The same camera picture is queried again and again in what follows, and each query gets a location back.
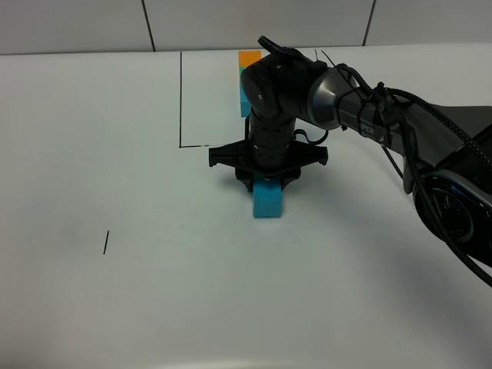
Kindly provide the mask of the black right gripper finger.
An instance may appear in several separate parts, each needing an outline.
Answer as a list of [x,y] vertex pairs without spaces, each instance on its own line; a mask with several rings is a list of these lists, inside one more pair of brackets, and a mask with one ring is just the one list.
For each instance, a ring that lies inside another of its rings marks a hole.
[[239,182],[241,182],[245,187],[246,190],[251,193],[253,191],[253,186],[254,186],[254,179],[253,178],[237,178]]
[[280,204],[283,204],[283,202],[284,202],[284,190],[285,190],[285,188],[288,185],[290,185],[291,183],[296,182],[298,179],[299,179],[299,176],[286,176],[286,177],[281,178],[281,180],[279,181],[279,185],[280,185],[280,194],[279,194]]

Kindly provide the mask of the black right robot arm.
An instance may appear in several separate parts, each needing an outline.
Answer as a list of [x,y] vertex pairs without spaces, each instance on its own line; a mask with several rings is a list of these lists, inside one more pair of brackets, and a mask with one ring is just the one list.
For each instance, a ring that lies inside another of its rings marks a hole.
[[241,73],[251,109],[244,138],[211,148],[249,191],[262,178],[285,187],[304,166],[326,164],[321,141],[298,140],[297,120],[325,131],[356,131],[399,154],[404,192],[424,225],[479,279],[490,283],[491,109],[439,106],[383,83],[370,86],[346,64],[313,61],[266,37],[264,58]]

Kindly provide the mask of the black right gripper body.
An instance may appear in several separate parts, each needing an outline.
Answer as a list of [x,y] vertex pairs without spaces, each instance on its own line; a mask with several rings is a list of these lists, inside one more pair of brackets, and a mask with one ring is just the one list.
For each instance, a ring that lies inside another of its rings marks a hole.
[[235,169],[245,181],[255,175],[267,178],[292,178],[311,164],[327,164],[327,148],[294,138],[296,118],[275,115],[272,118],[249,115],[245,119],[244,139],[211,148],[208,163]]

